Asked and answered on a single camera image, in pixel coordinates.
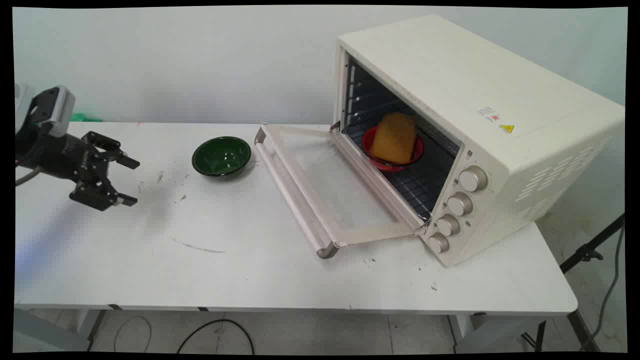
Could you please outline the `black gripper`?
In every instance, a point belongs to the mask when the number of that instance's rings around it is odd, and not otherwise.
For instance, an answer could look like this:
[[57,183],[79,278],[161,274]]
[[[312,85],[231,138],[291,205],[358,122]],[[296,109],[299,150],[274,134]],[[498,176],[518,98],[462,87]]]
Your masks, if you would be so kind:
[[56,137],[52,126],[25,126],[15,135],[15,162],[30,172],[19,177],[19,187],[39,174],[48,174],[76,184],[69,198],[98,211],[124,205],[133,207],[138,199],[120,193],[110,185],[109,162],[135,170],[140,162],[121,150],[121,142],[94,131],[83,137],[69,133]]

